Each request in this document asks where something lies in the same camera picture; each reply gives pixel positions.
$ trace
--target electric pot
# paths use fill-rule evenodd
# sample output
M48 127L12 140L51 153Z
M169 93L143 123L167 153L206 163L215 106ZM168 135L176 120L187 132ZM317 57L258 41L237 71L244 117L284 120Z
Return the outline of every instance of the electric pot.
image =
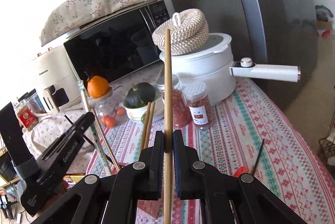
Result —
M235 89L235 77L250 77L298 82L300 68L285 65L259 65L250 58L234 62L232 38L224 33L210 33L207 42L196 51L171 57L172 73L182 84L205 82L212 105L227 98ZM164 53L160 54L164 62Z
M39 53L31 61L33 85L45 110L57 114L80 103L77 78L63 45Z

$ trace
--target rope basket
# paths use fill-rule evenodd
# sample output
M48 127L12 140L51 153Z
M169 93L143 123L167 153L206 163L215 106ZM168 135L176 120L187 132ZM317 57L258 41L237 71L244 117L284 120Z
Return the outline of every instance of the rope basket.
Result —
M205 15L198 9L174 13L171 19L161 24L153 32L152 40L161 51L164 51L166 29L170 29L172 56L193 52L208 39L208 24Z

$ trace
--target silver rivet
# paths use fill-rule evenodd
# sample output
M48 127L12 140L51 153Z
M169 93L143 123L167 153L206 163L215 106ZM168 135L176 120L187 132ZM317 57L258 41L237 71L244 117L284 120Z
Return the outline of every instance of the silver rivet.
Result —
M133 164L133 168L136 170L141 170L143 168L145 168L145 163L143 162L136 162Z
M205 163L202 161L196 161L193 163L193 167L195 169L203 169L205 167Z
M96 178L96 176L94 175L88 175L86 178L85 178L85 182L87 184L94 184L98 179Z
M251 174L245 173L241 176L241 180L243 182L250 183L254 180L254 177Z

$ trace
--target table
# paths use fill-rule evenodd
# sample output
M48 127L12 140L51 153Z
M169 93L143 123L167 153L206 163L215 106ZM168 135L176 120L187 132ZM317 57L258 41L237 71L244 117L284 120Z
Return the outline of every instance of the table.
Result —
M251 170L264 138L255 177L307 223L335 223L334 180L285 115L252 80L237 78L233 94L212 112L214 121L209 129L200 130L193 124L182 129L185 145L196 148L201 160L229 175L240 166ZM142 127L129 120L106 131L119 162L138 160ZM157 130L164 130L163 119L152 124L149 146ZM106 176L96 152L86 173ZM200 223L199 202L181 201L175 196L171 221ZM157 222L163 222L162 208L158 219L137 211L136 223Z

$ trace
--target white loop handle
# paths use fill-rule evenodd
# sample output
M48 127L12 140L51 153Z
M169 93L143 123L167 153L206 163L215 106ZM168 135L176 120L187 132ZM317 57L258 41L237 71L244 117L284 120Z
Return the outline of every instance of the white loop handle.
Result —
M172 16L172 20L173 20L173 25L175 27L179 27L181 24L182 24L182 21L181 21L181 17L180 17L180 13L178 12L175 12Z

